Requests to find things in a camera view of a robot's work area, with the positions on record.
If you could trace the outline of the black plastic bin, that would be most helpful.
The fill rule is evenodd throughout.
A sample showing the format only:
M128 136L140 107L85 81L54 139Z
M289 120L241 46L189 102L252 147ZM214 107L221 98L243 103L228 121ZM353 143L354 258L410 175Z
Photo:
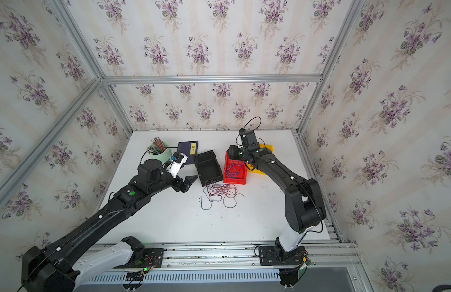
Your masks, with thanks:
M193 158L202 187L223 180L223 172L213 150L199 153Z

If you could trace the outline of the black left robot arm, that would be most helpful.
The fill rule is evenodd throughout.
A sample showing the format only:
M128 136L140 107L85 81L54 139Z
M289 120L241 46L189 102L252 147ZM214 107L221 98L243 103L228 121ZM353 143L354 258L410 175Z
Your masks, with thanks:
M178 177L183 162L164 166L148 159L137 175L117 191L93 216L59 240L39 249L31 247L22 257L21 286L28 292L72 292L108 270L144 259L145 246L133 236L86 256L88 249L123 221L147 205L152 196L172 188L185 193L198 176Z

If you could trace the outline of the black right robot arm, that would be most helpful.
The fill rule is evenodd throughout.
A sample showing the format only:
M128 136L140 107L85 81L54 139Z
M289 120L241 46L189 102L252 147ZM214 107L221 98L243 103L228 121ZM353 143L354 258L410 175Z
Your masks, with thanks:
M288 227L276 240L279 253L291 253L297 249L307 233L324 230L326 209L319 183L305 179L281 163L268 148L247 150L230 146L229 159L244 161L266 174L285 196L284 214Z

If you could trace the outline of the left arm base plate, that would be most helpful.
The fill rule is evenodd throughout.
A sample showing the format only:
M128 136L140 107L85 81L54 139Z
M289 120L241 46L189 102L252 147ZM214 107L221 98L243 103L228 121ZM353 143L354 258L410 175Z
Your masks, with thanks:
M163 255L163 248L145 248L143 253L134 252L127 264L116 266L116 269L160 268L163 261Z

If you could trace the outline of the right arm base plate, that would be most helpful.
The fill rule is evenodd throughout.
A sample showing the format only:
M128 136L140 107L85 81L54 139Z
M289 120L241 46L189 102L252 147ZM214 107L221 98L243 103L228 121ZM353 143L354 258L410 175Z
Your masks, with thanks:
M258 258L260 266L299 266L308 257L308 252L303 246L285 252L280 251L275 246L258 245L253 249L253 253Z

